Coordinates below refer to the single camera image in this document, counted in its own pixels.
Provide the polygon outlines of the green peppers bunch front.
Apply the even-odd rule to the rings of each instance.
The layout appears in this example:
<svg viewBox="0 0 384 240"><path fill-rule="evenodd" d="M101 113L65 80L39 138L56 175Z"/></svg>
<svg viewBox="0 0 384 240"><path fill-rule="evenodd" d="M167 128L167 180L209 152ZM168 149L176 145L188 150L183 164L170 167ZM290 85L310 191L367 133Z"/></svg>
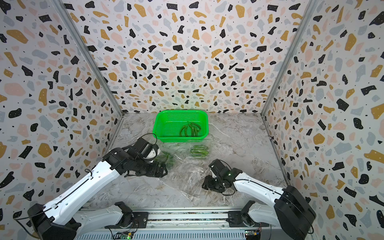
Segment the green peppers bunch front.
<svg viewBox="0 0 384 240"><path fill-rule="evenodd" d="M202 128L192 122L187 122L186 125L182 126L181 130L179 131L180 137L198 137L199 132L202 130Z"/></svg>

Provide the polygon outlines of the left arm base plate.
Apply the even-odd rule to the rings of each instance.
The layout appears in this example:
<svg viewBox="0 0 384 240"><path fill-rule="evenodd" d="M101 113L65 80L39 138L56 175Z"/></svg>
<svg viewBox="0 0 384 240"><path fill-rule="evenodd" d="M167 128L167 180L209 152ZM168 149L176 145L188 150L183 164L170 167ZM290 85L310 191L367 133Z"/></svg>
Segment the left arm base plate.
<svg viewBox="0 0 384 240"><path fill-rule="evenodd" d="M105 226L105 229L128 231L132 229L145 229L149 219L148 212L133 212L124 215L116 225Z"/></svg>

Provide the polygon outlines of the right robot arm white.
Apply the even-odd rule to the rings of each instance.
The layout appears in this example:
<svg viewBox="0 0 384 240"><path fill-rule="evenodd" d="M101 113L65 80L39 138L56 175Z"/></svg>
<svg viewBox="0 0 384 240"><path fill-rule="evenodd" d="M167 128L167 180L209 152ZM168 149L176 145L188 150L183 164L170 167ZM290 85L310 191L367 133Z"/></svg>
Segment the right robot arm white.
<svg viewBox="0 0 384 240"><path fill-rule="evenodd" d="M240 211L228 213L230 227L257 227L262 224L280 227L291 239L304 240L315 232L316 213L303 195L293 186L275 187L256 180L224 161L214 160L209 165L211 174L205 176L202 188L224 194L227 189L254 198Z"/></svg>

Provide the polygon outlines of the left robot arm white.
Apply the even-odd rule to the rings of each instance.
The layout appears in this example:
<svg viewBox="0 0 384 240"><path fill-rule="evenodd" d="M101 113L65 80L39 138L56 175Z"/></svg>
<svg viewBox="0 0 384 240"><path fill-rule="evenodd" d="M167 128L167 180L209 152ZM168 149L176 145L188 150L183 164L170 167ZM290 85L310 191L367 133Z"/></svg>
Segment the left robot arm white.
<svg viewBox="0 0 384 240"><path fill-rule="evenodd" d="M80 208L101 189L120 176L162 178L168 174L165 163L156 161L158 149L144 157L136 150L115 148L76 184L54 200L35 204L28 210L34 231L41 240L74 240L94 230L116 226L138 227L133 211L124 202L80 214Z"/></svg>

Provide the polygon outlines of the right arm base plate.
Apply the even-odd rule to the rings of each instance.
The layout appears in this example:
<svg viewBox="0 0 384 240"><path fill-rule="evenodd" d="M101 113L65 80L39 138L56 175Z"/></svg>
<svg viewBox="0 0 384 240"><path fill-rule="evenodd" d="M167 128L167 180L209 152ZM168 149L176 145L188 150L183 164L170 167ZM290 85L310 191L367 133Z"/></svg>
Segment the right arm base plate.
<svg viewBox="0 0 384 240"><path fill-rule="evenodd" d="M269 227L269 224L259 223L251 221L250 223L246 223L246 221L242 217L242 213L240 211L229 211L228 218L226 222L229 223L231 228L259 228L259 227Z"/></svg>

